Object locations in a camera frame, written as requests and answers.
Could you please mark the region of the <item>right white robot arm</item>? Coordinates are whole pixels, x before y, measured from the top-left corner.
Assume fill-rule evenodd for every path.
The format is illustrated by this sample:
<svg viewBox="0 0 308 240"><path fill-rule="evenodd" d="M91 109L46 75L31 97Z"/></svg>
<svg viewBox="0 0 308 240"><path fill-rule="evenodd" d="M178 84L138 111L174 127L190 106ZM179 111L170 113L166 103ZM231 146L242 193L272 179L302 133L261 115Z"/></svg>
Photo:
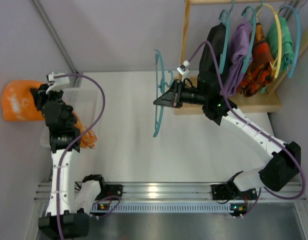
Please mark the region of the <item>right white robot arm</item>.
<svg viewBox="0 0 308 240"><path fill-rule="evenodd" d="M241 139L262 160L263 165L248 171L239 171L226 183L230 194L238 195L256 188L264 188L278 197L296 175L303 175L301 147L294 141L286 143L271 136L250 121L238 106L220 94L220 76L200 76L194 86L189 78L172 78L169 83L164 77L156 79L158 108L180 109L184 104L200 105L204 115L218 126Z"/></svg>

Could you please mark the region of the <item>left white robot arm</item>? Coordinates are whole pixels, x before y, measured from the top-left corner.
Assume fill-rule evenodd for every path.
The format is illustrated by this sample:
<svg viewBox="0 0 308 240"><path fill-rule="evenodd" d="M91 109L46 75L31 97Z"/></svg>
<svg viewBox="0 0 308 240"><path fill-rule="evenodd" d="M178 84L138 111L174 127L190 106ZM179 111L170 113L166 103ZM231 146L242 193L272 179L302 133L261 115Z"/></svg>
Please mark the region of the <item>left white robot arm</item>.
<svg viewBox="0 0 308 240"><path fill-rule="evenodd" d="M63 101L62 90L51 90L51 86L42 84L30 92L49 130L53 166L49 203L45 216L38 220L38 228L50 240L86 237L90 229L89 214L102 191L103 177L86 176L81 189L75 193L74 174L82 138L75 126L78 117L73 107Z"/></svg>

